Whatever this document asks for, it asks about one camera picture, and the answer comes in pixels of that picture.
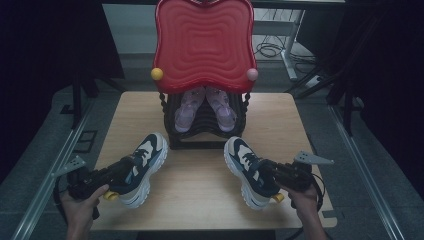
sneaker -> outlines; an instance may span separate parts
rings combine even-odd
[[[227,93],[216,88],[206,87],[206,99],[215,111],[219,128],[224,132],[233,130],[237,115],[228,104]]]
[[[181,107],[175,111],[175,129],[178,132],[187,132],[196,116],[197,109],[205,99],[205,88],[198,87],[184,93]]]
[[[280,191],[272,175],[261,169],[269,160],[258,158],[243,139],[231,137],[225,143],[224,157],[231,172],[240,178],[243,198],[252,209],[264,208]]]
[[[119,192],[121,202],[128,208],[137,208],[143,204],[150,191],[150,176],[162,166],[167,153],[165,138],[160,133],[149,134],[128,156],[132,158],[134,166],[125,178],[125,186],[119,189],[112,189],[111,186],[111,191]]]

shoe lace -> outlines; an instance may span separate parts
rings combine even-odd
[[[250,166],[252,166],[253,163],[257,163],[261,160],[261,158],[257,157],[256,154],[251,153],[251,152],[244,154],[243,157],[246,158],[247,166],[249,166],[249,169],[250,169]]]
[[[143,159],[144,157],[146,157],[147,153],[148,151],[146,149],[137,149],[134,151],[134,156]]]

wooden table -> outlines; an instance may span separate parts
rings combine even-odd
[[[292,162],[300,151],[311,152],[293,98],[285,93],[252,93],[243,139],[260,157]],[[97,161],[106,167],[132,153],[151,132],[167,138],[159,93],[125,92]],[[198,138],[216,137],[202,134]],[[301,226],[288,197],[271,200],[263,210],[250,209],[241,196],[241,182],[224,161],[223,150],[169,150],[159,171],[150,178],[147,200],[137,209],[120,201],[101,201],[101,217],[93,230],[217,230],[278,229]],[[313,172],[320,175],[317,167]],[[322,211],[332,211],[328,194]],[[337,219],[324,218],[324,227]]]

black stand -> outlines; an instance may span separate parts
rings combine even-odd
[[[81,121],[82,117],[82,103],[81,103],[81,89],[84,90],[87,97],[96,98],[99,94],[99,89],[94,82],[95,77],[90,76],[81,72],[76,72],[72,79],[72,97],[74,109],[67,111],[67,113],[74,115],[74,120],[72,123],[72,129],[74,129],[78,123]],[[109,78],[99,78],[99,80],[105,82],[109,86],[115,88],[120,93],[126,92],[127,90]]]
[[[164,112],[165,129],[169,136],[169,147],[171,149],[223,149],[225,141],[190,141],[189,138],[202,132],[209,132],[223,138],[232,136],[241,137],[246,126],[246,112],[249,105],[250,94],[245,95],[245,100],[242,100],[242,95],[227,93],[229,105],[237,114],[234,129],[229,132],[223,132],[217,123],[215,112],[205,99],[196,113],[196,117],[188,132],[180,133],[175,129],[175,111],[181,105],[181,94],[170,94],[165,101],[165,95],[160,93],[162,111]]]
[[[326,79],[320,81],[315,86],[299,93],[294,96],[294,98],[305,98],[312,93],[317,92],[318,90],[329,86],[330,84],[334,84],[327,95],[327,103],[329,105],[336,105],[340,101],[340,99],[345,96],[344,102],[344,112],[343,112],[343,125],[345,130],[349,135],[352,135],[351,131],[351,116],[353,111],[353,88],[355,83],[355,74],[354,74],[354,66],[359,60],[360,54],[362,53],[366,43],[371,38],[372,34],[376,30],[378,24],[381,22],[384,14],[386,13],[385,7],[382,3],[376,4],[376,8],[370,10],[368,14],[368,19],[363,22],[356,31],[356,34],[360,34],[358,42],[354,45],[352,53],[347,58],[345,65],[339,70],[337,73],[327,77]],[[343,54],[343,47],[336,54]],[[323,61],[318,66],[316,66],[311,72],[309,72],[305,77],[296,82],[291,88],[286,90],[285,92],[291,92],[294,89],[297,89],[307,82],[309,82],[316,74],[320,71],[324,70],[324,67],[331,62],[331,58],[329,57],[326,61]]]

human hand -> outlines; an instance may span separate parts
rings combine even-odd
[[[68,222],[67,240],[88,239],[93,225],[93,209],[99,204],[99,197],[109,189],[109,185],[98,188],[88,199],[73,199],[68,191],[61,197],[63,210]]]
[[[296,205],[296,213],[303,224],[305,237],[308,240],[324,240],[326,239],[325,231],[322,227],[321,220],[317,212],[317,190],[313,185],[309,186],[303,192],[297,192],[293,189],[285,187],[278,182],[277,186],[286,190],[289,198]]]
[[[288,192],[288,197],[296,205],[297,215],[303,220],[317,212],[317,190],[313,185],[303,192],[298,192],[276,182],[277,186]]]

